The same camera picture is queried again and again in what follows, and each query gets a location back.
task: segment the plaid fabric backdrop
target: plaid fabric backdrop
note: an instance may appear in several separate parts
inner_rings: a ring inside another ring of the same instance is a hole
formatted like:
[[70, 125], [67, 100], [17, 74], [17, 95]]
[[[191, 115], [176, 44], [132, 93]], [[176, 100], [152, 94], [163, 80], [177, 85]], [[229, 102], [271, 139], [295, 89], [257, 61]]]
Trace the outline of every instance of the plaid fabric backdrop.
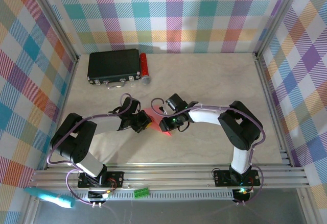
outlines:
[[36, 0], [0, 0], [0, 223], [17, 223], [73, 62]]
[[281, 1], [49, 0], [81, 53], [253, 52]]
[[264, 60], [292, 155], [327, 223], [327, 0], [294, 0]]

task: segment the black case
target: black case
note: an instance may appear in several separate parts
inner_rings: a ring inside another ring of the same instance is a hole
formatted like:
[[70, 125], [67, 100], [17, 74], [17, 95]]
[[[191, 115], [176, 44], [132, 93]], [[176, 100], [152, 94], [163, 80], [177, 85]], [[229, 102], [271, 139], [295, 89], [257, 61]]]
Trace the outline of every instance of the black case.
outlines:
[[137, 49], [91, 53], [87, 79], [90, 84], [138, 80], [141, 64]]

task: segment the beige surface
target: beige surface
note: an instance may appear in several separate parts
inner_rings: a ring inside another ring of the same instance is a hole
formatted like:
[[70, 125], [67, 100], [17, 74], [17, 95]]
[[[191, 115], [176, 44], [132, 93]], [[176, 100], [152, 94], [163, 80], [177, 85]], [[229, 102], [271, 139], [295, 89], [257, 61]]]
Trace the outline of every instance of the beige surface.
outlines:
[[[253, 162], [281, 163], [277, 140], [264, 99], [252, 54], [151, 54], [147, 55], [150, 85], [127, 82], [124, 88], [107, 90], [88, 83], [88, 55], [77, 68], [63, 118], [75, 112], [88, 116], [105, 113], [119, 105], [122, 93], [141, 101], [166, 100], [178, 93], [187, 102], [229, 105], [242, 101], [262, 122], [267, 139], [258, 146]], [[168, 137], [153, 129], [140, 134], [133, 130], [107, 132], [94, 137], [90, 152], [111, 163], [219, 163], [232, 160], [233, 146], [220, 126], [196, 123], [183, 133]]]

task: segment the gray floor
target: gray floor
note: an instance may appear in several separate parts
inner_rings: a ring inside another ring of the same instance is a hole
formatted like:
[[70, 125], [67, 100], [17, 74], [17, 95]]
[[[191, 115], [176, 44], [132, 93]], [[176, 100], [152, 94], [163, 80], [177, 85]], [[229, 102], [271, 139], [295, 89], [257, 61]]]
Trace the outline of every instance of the gray floor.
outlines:
[[263, 190], [246, 206], [232, 201], [141, 202], [112, 201], [108, 208], [78, 202], [72, 209], [41, 202], [34, 223], [174, 224], [174, 223], [306, 223], [295, 189]]

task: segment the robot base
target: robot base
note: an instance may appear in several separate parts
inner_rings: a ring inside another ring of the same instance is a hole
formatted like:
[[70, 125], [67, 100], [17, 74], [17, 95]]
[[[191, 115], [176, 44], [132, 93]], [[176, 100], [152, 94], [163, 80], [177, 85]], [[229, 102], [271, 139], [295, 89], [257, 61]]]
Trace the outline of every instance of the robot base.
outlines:
[[248, 201], [251, 197], [251, 194], [249, 192], [244, 194], [238, 190], [233, 190], [233, 196], [234, 196], [233, 202], [239, 203], [242, 201], [244, 201], [244, 202]]
[[249, 170], [249, 173], [243, 177], [242, 182], [236, 183], [230, 177], [229, 170], [214, 170], [213, 177], [216, 187], [255, 187], [260, 186], [258, 171], [255, 169]]
[[[122, 171], [107, 171], [102, 177], [106, 180], [101, 184], [102, 188], [121, 188], [124, 181], [124, 172]], [[94, 184], [94, 181], [90, 181], [89, 177], [85, 173], [79, 174], [78, 188], [92, 188], [100, 187], [98, 184]]]

